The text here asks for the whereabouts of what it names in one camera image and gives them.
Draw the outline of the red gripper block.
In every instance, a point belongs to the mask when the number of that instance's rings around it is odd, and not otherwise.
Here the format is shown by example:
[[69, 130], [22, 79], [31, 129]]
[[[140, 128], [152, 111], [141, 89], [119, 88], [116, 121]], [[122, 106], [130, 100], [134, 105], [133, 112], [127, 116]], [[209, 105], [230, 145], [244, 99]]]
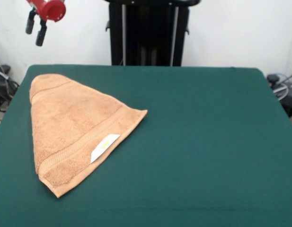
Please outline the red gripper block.
[[27, 0], [28, 4], [33, 8], [28, 15], [26, 33], [32, 34], [34, 27], [34, 18], [36, 14], [42, 19], [40, 21], [41, 29], [36, 37], [36, 46], [42, 46], [47, 31], [47, 20], [54, 22], [60, 21], [65, 13], [66, 6], [63, 0]]

